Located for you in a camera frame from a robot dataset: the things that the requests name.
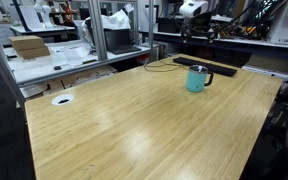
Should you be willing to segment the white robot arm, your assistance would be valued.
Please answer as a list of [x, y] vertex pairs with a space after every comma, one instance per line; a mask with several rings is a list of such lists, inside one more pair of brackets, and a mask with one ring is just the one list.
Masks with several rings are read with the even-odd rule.
[[193, 35], [207, 36], [213, 11], [219, 0], [184, 0], [179, 13], [184, 16], [181, 38], [186, 43]]

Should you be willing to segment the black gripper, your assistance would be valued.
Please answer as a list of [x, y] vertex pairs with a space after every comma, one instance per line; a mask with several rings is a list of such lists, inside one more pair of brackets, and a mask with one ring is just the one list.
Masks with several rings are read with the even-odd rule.
[[180, 25], [181, 39], [188, 43], [193, 36], [206, 37], [208, 43], [212, 43], [216, 38], [216, 28], [210, 25], [212, 14], [203, 13], [193, 18], [185, 17]]

